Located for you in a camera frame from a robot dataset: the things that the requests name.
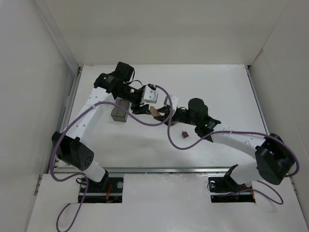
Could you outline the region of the light wood block numbered ten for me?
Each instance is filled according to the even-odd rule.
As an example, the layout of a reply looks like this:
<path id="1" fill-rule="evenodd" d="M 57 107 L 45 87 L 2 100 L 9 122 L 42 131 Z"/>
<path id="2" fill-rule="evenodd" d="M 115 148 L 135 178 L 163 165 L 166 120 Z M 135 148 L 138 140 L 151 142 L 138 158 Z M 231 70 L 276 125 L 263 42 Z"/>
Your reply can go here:
<path id="1" fill-rule="evenodd" d="M 151 107 L 149 108 L 149 111 L 150 111 L 152 117 L 161 116 L 161 114 L 160 114 L 153 106 L 151 106 Z"/>

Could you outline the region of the smoky transparent plastic box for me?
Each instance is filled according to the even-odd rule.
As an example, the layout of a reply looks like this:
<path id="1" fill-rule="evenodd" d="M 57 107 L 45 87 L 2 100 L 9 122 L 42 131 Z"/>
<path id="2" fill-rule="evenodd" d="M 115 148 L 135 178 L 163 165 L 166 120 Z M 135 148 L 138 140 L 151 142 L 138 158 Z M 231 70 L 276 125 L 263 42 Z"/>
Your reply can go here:
<path id="1" fill-rule="evenodd" d="M 126 100 L 117 98 L 115 103 L 117 105 L 120 105 L 121 107 L 123 107 L 127 111 L 129 111 L 129 109 L 130 109 L 130 102 L 128 102 Z M 115 106 L 113 108 L 112 112 L 111 112 L 111 117 L 112 117 L 112 119 L 115 122 L 123 122 L 123 123 L 125 123 L 127 121 L 128 115 L 127 115 L 127 113 L 123 109 L 120 109 L 120 108 Z"/>

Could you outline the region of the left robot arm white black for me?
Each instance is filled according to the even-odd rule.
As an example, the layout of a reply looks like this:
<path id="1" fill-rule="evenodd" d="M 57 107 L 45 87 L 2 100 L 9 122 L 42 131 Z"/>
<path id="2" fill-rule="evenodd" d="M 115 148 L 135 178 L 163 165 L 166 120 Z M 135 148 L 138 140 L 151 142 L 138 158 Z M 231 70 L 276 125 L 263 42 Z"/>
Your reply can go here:
<path id="1" fill-rule="evenodd" d="M 134 74 L 134 68 L 123 62 L 118 62 L 113 72 L 101 73 L 78 116 L 62 132 L 52 135 L 55 157 L 77 168 L 86 181 L 99 189 L 107 187 L 109 173 L 95 161 L 95 154 L 87 143 L 107 106 L 114 105 L 117 98 L 128 101 L 133 108 L 148 108 L 144 105 L 145 92 L 152 89 L 149 86 L 131 87 Z"/>

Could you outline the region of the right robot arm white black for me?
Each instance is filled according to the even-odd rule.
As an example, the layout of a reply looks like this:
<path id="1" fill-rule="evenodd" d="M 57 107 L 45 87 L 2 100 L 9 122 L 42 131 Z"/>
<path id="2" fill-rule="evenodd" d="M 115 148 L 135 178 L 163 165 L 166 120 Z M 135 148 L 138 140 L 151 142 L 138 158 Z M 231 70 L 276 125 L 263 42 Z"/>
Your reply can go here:
<path id="1" fill-rule="evenodd" d="M 276 134 L 236 131 L 209 116 L 208 107 L 199 98 L 188 102 L 188 107 L 178 107 L 174 101 L 162 108 L 150 108 L 151 115 L 159 121 L 172 118 L 167 124 L 183 123 L 195 126 L 195 133 L 211 143 L 229 146 L 252 157 L 253 163 L 233 165 L 225 174 L 226 180 L 238 185 L 251 181 L 265 180 L 279 185 L 290 169 L 299 163 L 292 150 Z"/>

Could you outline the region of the dark brown wood block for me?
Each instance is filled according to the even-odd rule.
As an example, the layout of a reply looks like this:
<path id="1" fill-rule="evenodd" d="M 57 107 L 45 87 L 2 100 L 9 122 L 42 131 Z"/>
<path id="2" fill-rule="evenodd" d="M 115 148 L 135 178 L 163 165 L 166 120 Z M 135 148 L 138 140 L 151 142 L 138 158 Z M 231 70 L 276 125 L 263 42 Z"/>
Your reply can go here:
<path id="1" fill-rule="evenodd" d="M 183 138 L 187 138 L 187 137 L 189 137 L 188 132 L 183 131 L 183 132 L 182 132 L 182 137 L 183 137 Z"/>

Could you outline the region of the aluminium left side rail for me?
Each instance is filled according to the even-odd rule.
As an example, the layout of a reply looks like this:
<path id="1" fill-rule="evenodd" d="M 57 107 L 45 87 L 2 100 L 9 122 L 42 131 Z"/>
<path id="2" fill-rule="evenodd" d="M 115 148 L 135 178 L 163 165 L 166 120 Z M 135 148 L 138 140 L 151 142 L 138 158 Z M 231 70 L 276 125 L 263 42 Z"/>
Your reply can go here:
<path id="1" fill-rule="evenodd" d="M 58 132 L 61 132 L 69 123 L 82 70 L 83 67 L 79 67 L 75 76 L 73 76 L 72 73 L 69 73 L 68 75 L 64 89 L 64 95 L 62 97 L 60 115 L 56 126 L 56 131 Z"/>

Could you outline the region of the aluminium rail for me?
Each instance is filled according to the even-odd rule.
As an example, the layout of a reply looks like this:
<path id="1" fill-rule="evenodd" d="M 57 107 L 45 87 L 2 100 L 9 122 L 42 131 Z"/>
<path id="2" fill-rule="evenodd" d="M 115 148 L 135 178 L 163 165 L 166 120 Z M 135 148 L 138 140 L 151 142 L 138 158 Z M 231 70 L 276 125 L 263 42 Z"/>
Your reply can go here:
<path id="1" fill-rule="evenodd" d="M 253 91 L 255 102 L 256 102 L 258 110 L 259 110 L 259 114 L 260 114 L 260 117 L 261 117 L 261 120 L 262 120 L 262 123 L 263 123 L 264 131 L 266 132 L 266 134 L 270 134 L 268 126 L 267 126 L 267 123 L 266 123 L 266 120 L 265 120 L 265 117 L 264 117 L 264 114 L 263 114 L 263 111 L 262 111 L 262 107 L 261 107 L 260 101 L 258 99 L 258 95 L 257 95 L 256 89 L 255 89 L 255 86 L 253 84 L 253 79 L 252 79 L 251 73 L 250 73 L 250 66 L 246 66 L 245 65 L 245 70 L 246 70 L 246 73 L 247 73 L 247 76 L 248 76 L 248 80 L 249 80 L 250 85 L 251 85 L 251 89 Z"/>
<path id="2" fill-rule="evenodd" d="M 75 76 L 73 76 L 72 73 L 69 73 L 68 75 L 64 89 L 64 95 L 62 97 L 60 115 L 56 126 L 56 131 L 58 132 L 61 132 L 69 123 L 82 70 L 83 67 L 79 67 Z"/>
<path id="3" fill-rule="evenodd" d="M 179 168 L 160 168 L 160 167 L 105 167 L 110 173 L 225 173 L 229 167 L 179 167 Z"/>

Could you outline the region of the aluminium right side rail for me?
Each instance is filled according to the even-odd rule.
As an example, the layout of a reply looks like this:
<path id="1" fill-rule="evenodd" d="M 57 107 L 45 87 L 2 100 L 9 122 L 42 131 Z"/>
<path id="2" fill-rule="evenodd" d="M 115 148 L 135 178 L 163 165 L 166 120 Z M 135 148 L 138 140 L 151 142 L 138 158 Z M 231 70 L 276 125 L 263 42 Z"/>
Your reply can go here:
<path id="1" fill-rule="evenodd" d="M 262 111 L 262 107 L 261 107 L 260 101 L 258 99 L 258 95 L 257 95 L 256 89 L 255 89 L 255 86 L 253 84 L 253 79 L 252 79 L 251 73 L 250 73 L 250 66 L 246 66 L 245 65 L 245 70 L 246 70 L 246 73 L 247 73 L 247 76 L 248 76 L 248 80 L 249 80 L 250 85 L 251 85 L 251 89 L 253 91 L 255 102 L 256 102 L 258 110 L 259 110 L 259 114 L 260 114 L 260 117 L 261 117 L 261 120 L 262 120 L 262 123 L 263 123 L 264 131 L 266 132 L 266 134 L 270 134 L 268 126 L 267 126 L 267 123 L 266 123 L 266 120 L 265 120 L 265 117 L 264 117 L 264 114 L 263 114 L 263 111 Z"/>

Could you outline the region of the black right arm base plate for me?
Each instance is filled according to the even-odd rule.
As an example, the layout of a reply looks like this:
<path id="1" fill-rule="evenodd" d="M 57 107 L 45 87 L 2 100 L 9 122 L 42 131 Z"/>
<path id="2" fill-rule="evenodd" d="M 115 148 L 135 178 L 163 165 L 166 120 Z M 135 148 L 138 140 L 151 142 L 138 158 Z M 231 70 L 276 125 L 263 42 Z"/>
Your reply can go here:
<path id="1" fill-rule="evenodd" d="M 210 176 L 207 188 L 212 203 L 255 203 L 252 185 L 239 185 L 230 177 Z"/>

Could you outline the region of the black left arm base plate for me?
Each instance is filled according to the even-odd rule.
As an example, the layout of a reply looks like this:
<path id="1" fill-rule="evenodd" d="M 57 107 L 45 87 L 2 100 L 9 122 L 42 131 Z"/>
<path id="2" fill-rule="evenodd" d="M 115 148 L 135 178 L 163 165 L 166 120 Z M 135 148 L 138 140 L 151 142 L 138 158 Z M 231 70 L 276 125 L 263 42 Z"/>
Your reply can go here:
<path id="1" fill-rule="evenodd" d="M 124 187 L 123 176 L 109 177 L 104 188 L 89 180 L 89 186 L 86 190 L 86 180 L 84 177 L 76 178 L 76 182 L 80 185 L 78 203 L 82 201 L 84 194 L 85 198 L 83 203 L 122 203 Z"/>

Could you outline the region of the aluminium front rail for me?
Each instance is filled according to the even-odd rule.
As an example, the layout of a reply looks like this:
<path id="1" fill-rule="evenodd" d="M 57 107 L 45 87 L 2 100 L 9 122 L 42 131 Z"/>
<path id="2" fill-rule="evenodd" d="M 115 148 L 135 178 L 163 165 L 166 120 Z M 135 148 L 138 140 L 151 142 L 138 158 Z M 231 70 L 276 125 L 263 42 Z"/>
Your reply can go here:
<path id="1" fill-rule="evenodd" d="M 179 167 L 179 168 L 160 168 L 160 167 L 105 167 L 110 173 L 225 173 L 229 167 Z"/>

